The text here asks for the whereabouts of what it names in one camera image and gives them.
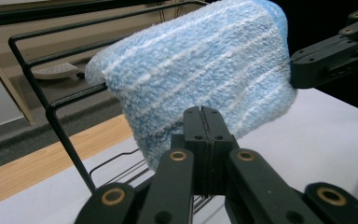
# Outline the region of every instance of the dish rack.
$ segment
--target dish rack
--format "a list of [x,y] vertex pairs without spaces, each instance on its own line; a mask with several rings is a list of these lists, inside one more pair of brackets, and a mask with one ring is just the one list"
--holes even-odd
[[[86,98],[88,98],[92,95],[95,95],[97,93],[106,91],[107,86],[104,83],[102,83],[102,84],[87,88],[83,91],[78,91],[76,93],[72,93],[70,95],[67,95],[67,96],[59,99],[59,100],[50,102],[48,100],[46,94],[41,89],[39,83],[37,82],[34,72],[33,72],[33,68],[38,65],[42,65],[45,63],[51,63],[51,62],[54,62],[54,61],[57,61],[60,59],[64,59],[64,58],[74,56],[74,55],[77,55],[80,53],[84,53],[87,51],[91,51],[94,49],[100,49],[103,47],[107,47],[107,46],[112,45],[112,44],[118,42],[119,40],[125,38],[127,35],[121,36],[121,37],[114,37],[114,38],[106,39],[103,41],[98,41],[98,42],[91,43],[91,44],[81,46],[81,47],[77,47],[74,49],[63,50],[60,52],[56,52],[53,54],[35,58],[35,59],[29,60],[29,61],[25,61],[24,56],[23,56],[23,54],[21,54],[21,50],[18,47],[18,42],[25,40],[25,39],[35,38],[35,37],[39,37],[39,36],[43,36],[43,35],[56,34],[59,32],[74,30],[74,29],[92,26],[92,25],[96,25],[96,24],[100,24],[100,23],[104,23],[104,22],[123,20],[123,19],[129,18],[129,17],[143,15],[146,13],[151,13],[151,12],[156,12],[156,11],[159,11],[161,13],[161,11],[164,9],[175,8],[175,7],[180,8],[180,7],[183,7],[186,5],[197,5],[197,6],[202,7],[202,6],[207,5],[207,3],[201,2],[201,1],[184,1],[184,2],[180,2],[180,3],[172,3],[169,5],[158,4],[156,7],[149,7],[149,8],[138,10],[138,11],[131,12],[131,13],[114,15],[114,16],[104,17],[104,18],[100,18],[100,19],[94,19],[94,20],[90,20],[90,21],[81,21],[81,22],[77,22],[77,23],[71,23],[71,24],[56,26],[56,27],[52,27],[52,28],[48,28],[48,29],[33,31],[30,33],[17,34],[17,35],[13,35],[8,40],[8,44],[9,44],[14,56],[16,57],[17,61],[19,62],[23,74],[25,75],[25,77],[26,77],[27,81],[29,82],[29,84],[31,85],[32,89],[34,90],[34,93],[36,94],[41,105],[46,110],[46,118],[48,120],[48,123],[50,124],[51,128],[53,129],[53,131],[56,133],[56,135],[60,139],[60,141],[63,145],[63,148],[65,149],[66,153],[70,157],[72,163],[74,164],[75,168],[79,172],[83,181],[89,188],[89,191],[91,192],[91,194],[94,193],[97,190],[97,188],[99,188],[96,186],[94,180],[92,179],[92,173],[94,171],[103,167],[104,165],[106,165],[109,162],[117,160],[118,158],[120,158],[122,156],[133,154],[136,151],[138,151],[139,149],[135,149],[132,152],[128,152],[128,153],[121,153],[121,154],[101,163],[100,165],[95,166],[93,169],[88,171],[85,164],[83,163],[83,161],[80,159],[79,155],[77,154],[77,151],[76,151],[73,143],[71,142],[69,136],[66,134],[64,128],[62,127],[60,120],[57,117],[57,111],[60,108],[63,108],[65,106],[68,106],[75,102],[79,102],[79,101],[86,99]],[[111,9],[111,8],[112,8],[111,5],[105,4],[105,7],[100,7],[98,10],[107,10],[107,9]],[[135,166],[139,166],[139,163],[134,164],[131,168],[133,168]],[[120,175],[124,175],[124,173],[128,172],[131,168],[124,171]],[[109,183],[110,181],[114,180],[115,178],[117,178],[117,176],[114,177],[113,179],[109,180],[105,184]],[[200,209],[202,207],[202,204],[204,204],[204,203],[201,202],[200,205],[195,206],[195,208],[198,207]]]

